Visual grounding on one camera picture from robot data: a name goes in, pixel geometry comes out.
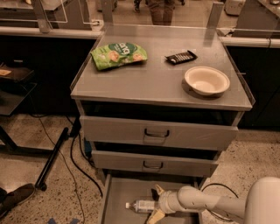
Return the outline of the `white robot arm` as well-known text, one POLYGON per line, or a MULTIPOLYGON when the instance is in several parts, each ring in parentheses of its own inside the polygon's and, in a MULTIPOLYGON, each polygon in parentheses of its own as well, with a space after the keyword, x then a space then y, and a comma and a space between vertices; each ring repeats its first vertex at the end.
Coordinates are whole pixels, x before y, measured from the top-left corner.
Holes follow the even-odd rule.
POLYGON ((246 199, 206 194, 185 185, 177 192, 156 185, 159 195, 147 224, 156 224, 167 214, 208 210, 240 224, 280 224, 280 178, 258 179, 246 199))

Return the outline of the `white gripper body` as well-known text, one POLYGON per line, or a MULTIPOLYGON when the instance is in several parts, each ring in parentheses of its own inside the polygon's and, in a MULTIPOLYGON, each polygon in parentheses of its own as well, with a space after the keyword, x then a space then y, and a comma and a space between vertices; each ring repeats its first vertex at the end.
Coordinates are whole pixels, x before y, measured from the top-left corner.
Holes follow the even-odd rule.
POLYGON ((165 214, 173 214, 180 210, 178 195, 172 191, 162 191, 159 193, 158 208, 165 214))

